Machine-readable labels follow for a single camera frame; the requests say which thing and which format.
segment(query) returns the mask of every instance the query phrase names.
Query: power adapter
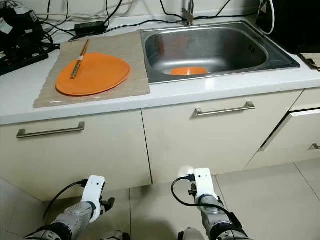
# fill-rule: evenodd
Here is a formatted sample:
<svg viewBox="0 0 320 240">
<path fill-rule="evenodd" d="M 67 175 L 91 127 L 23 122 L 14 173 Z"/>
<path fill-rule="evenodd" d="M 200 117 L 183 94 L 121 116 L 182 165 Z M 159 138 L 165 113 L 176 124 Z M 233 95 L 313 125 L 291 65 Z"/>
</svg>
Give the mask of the power adapter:
<svg viewBox="0 0 320 240">
<path fill-rule="evenodd" d="M 104 21 L 79 23 L 74 25 L 74 31 L 76 35 L 101 34 L 106 31 L 106 26 Z"/>
</svg>

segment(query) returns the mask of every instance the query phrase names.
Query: beige placemat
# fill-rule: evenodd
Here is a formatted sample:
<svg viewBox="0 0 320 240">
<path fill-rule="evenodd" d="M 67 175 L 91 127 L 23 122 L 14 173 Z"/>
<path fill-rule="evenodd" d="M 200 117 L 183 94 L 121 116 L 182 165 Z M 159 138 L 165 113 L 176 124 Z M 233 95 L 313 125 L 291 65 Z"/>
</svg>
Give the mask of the beige placemat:
<svg viewBox="0 0 320 240">
<path fill-rule="evenodd" d="M 56 81 L 60 72 L 79 54 L 85 39 L 66 42 L 60 46 L 60 55 L 51 69 L 39 97 L 34 101 L 34 108 L 86 103 L 108 99 L 117 99 L 150 93 L 144 53 L 139 32 L 117 36 L 93 37 L 90 39 L 87 53 L 103 53 L 123 59 L 131 66 L 131 75 L 120 85 L 94 95 L 66 96 L 56 90 Z"/>
</svg>

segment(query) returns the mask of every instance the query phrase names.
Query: drawer handle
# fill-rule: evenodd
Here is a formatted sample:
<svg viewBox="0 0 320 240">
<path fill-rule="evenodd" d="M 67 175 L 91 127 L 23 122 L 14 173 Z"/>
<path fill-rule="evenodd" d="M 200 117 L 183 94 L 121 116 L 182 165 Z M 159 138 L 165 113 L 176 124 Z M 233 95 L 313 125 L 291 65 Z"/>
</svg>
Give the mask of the drawer handle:
<svg viewBox="0 0 320 240">
<path fill-rule="evenodd" d="M 320 149 L 320 146 L 316 143 L 312 144 L 312 147 L 314 147 L 315 149 Z"/>
<path fill-rule="evenodd" d="M 240 112 L 240 111 L 250 110 L 255 108 L 256 108 L 255 105 L 251 101 L 247 101 L 243 107 L 236 107 L 236 108 L 230 108 L 230 109 L 224 109 L 224 110 L 218 110 L 218 111 L 206 111 L 206 112 L 202 112 L 201 108 L 196 108 L 195 112 L 198 116 L 204 116 L 204 115 L 216 115 L 216 114 L 223 114 L 223 113 Z"/>
<path fill-rule="evenodd" d="M 41 132 L 34 132 L 34 133 L 26 133 L 26 130 L 20 129 L 16 135 L 17 139 L 23 138 L 30 138 L 30 137 L 37 137 L 37 136 L 44 136 L 44 135 L 51 135 L 51 134 L 62 134 L 62 133 L 71 133 L 71 132 L 78 132 L 85 130 L 85 122 L 79 122 L 78 127 L 73 128 L 66 128 L 66 129 L 59 129 L 59 130 L 51 130 L 51 131 L 41 131 Z"/>
</svg>

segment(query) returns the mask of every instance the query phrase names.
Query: drawer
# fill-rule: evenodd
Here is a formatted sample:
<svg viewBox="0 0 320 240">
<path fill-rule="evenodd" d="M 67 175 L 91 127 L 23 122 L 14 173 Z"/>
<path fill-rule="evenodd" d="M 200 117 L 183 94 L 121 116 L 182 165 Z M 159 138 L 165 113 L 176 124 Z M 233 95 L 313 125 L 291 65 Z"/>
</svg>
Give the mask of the drawer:
<svg viewBox="0 0 320 240">
<path fill-rule="evenodd" d="M 184 166 L 212 174 L 243 170 L 300 93 L 143 109 L 153 182 L 173 181 Z"/>
<path fill-rule="evenodd" d="M 291 112 L 263 146 L 264 151 L 320 144 L 320 109 Z"/>
<path fill-rule="evenodd" d="M 320 87 L 305 89 L 290 111 L 316 108 L 320 108 Z"/>
<path fill-rule="evenodd" d="M 245 169 L 257 169 L 312 159 L 320 159 L 320 149 L 309 144 L 269 151 L 259 150 Z"/>
<path fill-rule="evenodd" d="M 0 166 L 0 178 L 42 201 L 90 175 L 105 177 L 106 191 L 151 184 L 140 110 L 0 126 Z"/>
</svg>

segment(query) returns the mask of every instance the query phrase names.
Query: orange plate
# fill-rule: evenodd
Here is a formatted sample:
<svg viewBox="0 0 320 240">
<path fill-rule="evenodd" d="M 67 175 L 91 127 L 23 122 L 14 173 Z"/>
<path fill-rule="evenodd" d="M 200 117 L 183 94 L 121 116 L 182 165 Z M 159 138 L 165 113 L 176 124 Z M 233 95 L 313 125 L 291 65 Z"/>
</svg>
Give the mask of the orange plate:
<svg viewBox="0 0 320 240">
<path fill-rule="evenodd" d="M 183 76 L 183 75 L 197 75 L 197 74 L 207 74 L 207 70 L 204 67 L 189 66 L 189 67 L 179 67 L 174 68 L 171 71 L 171 75 Z"/>
<path fill-rule="evenodd" d="M 87 53 L 75 79 L 71 79 L 76 62 L 77 59 L 71 62 L 56 81 L 56 89 L 63 94 L 71 96 L 98 94 L 118 86 L 131 72 L 130 65 L 120 58 L 102 53 Z"/>
</svg>

